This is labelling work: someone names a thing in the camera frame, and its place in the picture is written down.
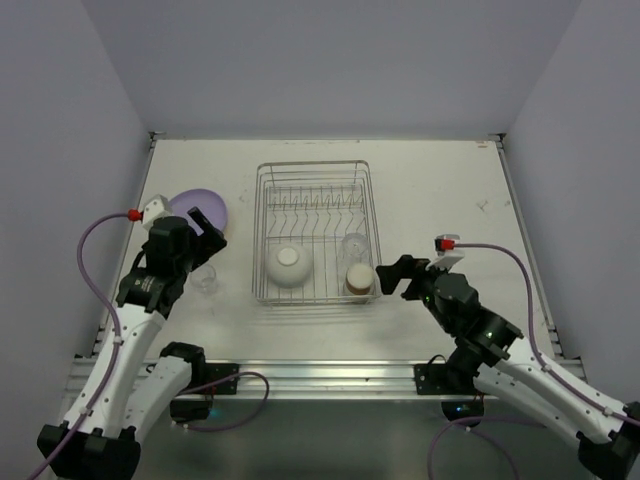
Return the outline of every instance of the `wire dish rack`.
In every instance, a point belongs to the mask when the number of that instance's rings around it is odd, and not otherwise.
[[[362,160],[266,163],[258,167],[252,290],[269,305],[367,303],[380,296],[376,281],[367,295],[345,295],[341,245],[362,234],[368,254],[380,263],[380,242],[369,165]],[[313,260],[304,285],[280,288],[267,275],[271,249],[284,243],[304,247]]]

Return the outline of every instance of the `cable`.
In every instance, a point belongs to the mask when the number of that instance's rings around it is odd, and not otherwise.
[[[531,350],[533,350],[534,357],[536,358],[538,363],[542,366],[543,370],[547,368],[547,370],[545,371],[549,375],[551,375],[551,378],[553,378],[560,385],[562,385],[569,392],[574,394],[576,397],[578,397],[580,400],[582,400],[586,404],[592,406],[596,410],[599,410],[603,414],[607,415],[608,413],[605,412],[605,407],[603,405],[600,405],[598,402],[590,399],[588,396],[583,394],[580,390],[576,389],[573,385],[571,385],[564,378],[558,375],[558,373],[554,372],[551,366],[547,366],[548,365],[547,362],[544,360],[544,358],[542,358],[542,354],[538,350],[538,345],[536,343],[536,337],[535,337],[535,331],[534,331],[535,328],[533,323],[533,291],[531,288],[531,279],[529,278],[529,273],[527,272],[527,269],[524,266],[524,263],[522,262],[522,260],[520,260],[520,258],[518,258],[518,256],[515,253],[513,253],[511,250],[501,247],[499,245],[493,245],[490,243],[456,243],[455,248],[483,248],[488,250],[497,250],[499,252],[502,252],[510,256],[518,264],[518,267],[522,272],[522,276],[524,277],[524,283],[527,290],[527,327],[529,330],[529,342],[531,343]],[[634,425],[636,427],[640,427],[640,421],[635,420],[633,418],[629,418],[626,415],[622,415],[617,412],[611,412],[611,416],[617,420],[621,420],[623,422],[630,423],[631,425]]]
[[[463,426],[463,425],[466,425],[468,423],[475,423],[475,422],[511,423],[511,424],[516,424],[516,425],[525,425],[525,426],[529,426],[529,427],[540,427],[541,426],[541,425],[539,425],[539,424],[537,424],[535,422],[532,422],[532,421],[529,421],[529,420],[523,420],[523,419],[517,418],[517,417],[501,417],[501,416],[482,417],[482,416],[476,416],[476,417],[466,417],[466,418],[459,418],[457,420],[452,420],[451,422],[447,423],[444,427],[442,427],[440,429],[440,431],[438,431],[438,433],[436,433],[436,435],[431,440],[431,444],[429,445],[429,452],[427,453],[427,472],[429,474],[429,480],[436,480],[436,476],[435,476],[434,471],[433,471],[433,455],[435,453],[436,445],[438,444],[438,442],[440,441],[442,436],[447,432],[447,430],[449,430],[453,426],[456,426],[456,425]],[[468,430],[468,431],[469,431],[469,433],[473,433],[474,435],[476,435],[476,436],[478,436],[480,438],[483,438],[484,440],[489,442],[491,445],[493,445],[497,450],[499,450],[500,453],[502,453],[502,455],[504,455],[504,457],[509,462],[509,466],[511,467],[511,472],[513,473],[514,478],[516,480],[520,480],[520,473],[518,472],[518,468],[516,466],[515,460],[513,459],[511,454],[507,451],[507,449],[500,442],[498,442],[497,440],[495,440],[491,436],[487,435],[486,433],[478,432],[476,430]]]
[[[437,358],[442,358],[442,360],[444,360],[445,362],[447,361],[447,357],[445,357],[444,355],[440,354],[440,353],[436,353],[433,357],[431,357],[431,360],[429,360],[427,362],[427,364],[424,367],[425,373],[427,374],[427,378],[429,379],[430,382],[433,382],[433,379],[431,378],[431,365],[433,365],[433,362],[436,361]]]
[[[199,392],[201,390],[208,390],[208,389],[210,389],[212,387],[216,387],[216,386],[218,386],[218,385],[220,385],[222,383],[228,382],[228,381],[233,380],[235,378],[247,377],[247,376],[258,377],[260,380],[262,380],[264,382],[264,386],[265,386],[264,396],[262,397],[262,400],[258,404],[258,407],[250,415],[247,415],[242,420],[238,420],[237,422],[230,423],[229,425],[223,425],[223,426],[220,426],[220,427],[203,427],[203,426],[199,426],[199,425],[187,425],[186,428],[188,430],[193,430],[195,432],[206,432],[206,433],[224,432],[224,431],[227,431],[227,430],[233,430],[235,428],[242,427],[243,425],[246,425],[251,420],[256,418],[258,416],[258,414],[264,408],[265,404],[267,403],[267,399],[269,398],[269,392],[271,390],[271,387],[269,385],[269,380],[267,380],[267,377],[265,377],[264,375],[262,375],[261,373],[258,373],[258,372],[234,373],[233,375],[229,375],[228,377],[221,378],[220,380],[216,380],[215,382],[211,382],[211,383],[207,383],[205,385],[200,385],[198,387],[194,387],[194,388],[189,388],[187,390],[183,390],[182,392],[180,392],[180,395],[185,395],[185,394],[188,394],[188,393],[196,393],[196,392]]]
[[[116,309],[113,307],[109,299],[100,291],[98,286],[93,282],[93,280],[91,280],[91,277],[87,273],[87,269],[84,265],[83,249],[84,249],[84,244],[86,243],[87,238],[89,237],[89,234],[97,226],[113,218],[127,218],[127,217],[128,215],[126,213],[113,213],[111,215],[105,215],[104,217],[99,218],[98,220],[93,222],[89,226],[89,228],[87,228],[84,231],[84,233],[80,237],[80,240],[78,241],[78,247],[76,249],[76,261],[78,262],[78,269],[80,270],[80,275],[82,275],[82,278],[84,279],[85,283],[89,286],[89,288],[95,294],[95,296],[98,297],[98,300],[100,300],[100,302],[109,311],[109,315],[111,315],[111,319],[113,320],[114,332],[117,337],[120,336],[120,319],[118,318]],[[96,391],[94,392],[94,394],[89,398],[89,401],[87,402],[87,405],[86,405],[87,413],[83,413],[78,417],[76,422],[69,429],[67,434],[58,444],[58,446],[53,450],[53,452],[51,452],[51,454],[47,458],[45,458],[42,461],[40,465],[38,465],[38,467],[33,471],[33,473],[27,477],[27,480],[35,480],[36,478],[38,478],[40,474],[44,472],[44,470],[51,464],[51,462],[53,462],[56,459],[56,457],[60,454],[60,452],[64,449],[64,447],[69,443],[73,435],[78,431],[78,429],[82,425],[82,422],[84,422],[84,420],[87,418],[88,412],[91,411],[91,409],[93,408],[93,405],[96,403],[96,401],[100,397],[100,394],[107,386],[107,383],[109,382],[109,378],[111,377],[111,374],[113,373],[113,370],[116,366],[116,360],[118,359],[119,351],[120,351],[120,345],[118,343],[114,343],[113,351],[111,352],[111,358],[109,359],[109,365],[107,366],[107,370],[104,374],[104,377],[100,381],[100,384],[96,388]]]
[[[144,250],[140,250],[136,255],[136,258],[133,259],[133,263],[131,264],[131,269],[129,271],[133,272],[133,270],[138,268],[138,265],[140,265],[140,262],[142,261],[143,258],[144,258]]]

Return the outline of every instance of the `black mounting bracket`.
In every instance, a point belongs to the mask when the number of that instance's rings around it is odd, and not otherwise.
[[[418,363],[413,366],[413,381],[418,395],[470,395],[474,388],[459,388],[447,379],[448,367],[442,363]]]
[[[221,380],[229,375],[238,373],[240,371],[240,365],[237,363],[207,363],[206,368],[206,381],[204,383],[211,383],[217,380]],[[238,378],[229,380],[228,382],[221,383],[216,387],[216,395],[235,395],[238,389]]]

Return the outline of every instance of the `red connector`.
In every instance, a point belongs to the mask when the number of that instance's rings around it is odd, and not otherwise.
[[[132,208],[127,212],[127,218],[132,222],[140,222],[142,220],[142,213]]]
[[[453,250],[455,246],[456,242],[450,238],[436,238],[436,250],[438,252]]]

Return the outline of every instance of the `white bowl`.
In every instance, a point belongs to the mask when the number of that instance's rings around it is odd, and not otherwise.
[[[297,243],[276,245],[267,258],[267,275],[281,288],[294,288],[304,284],[313,267],[311,254]]]

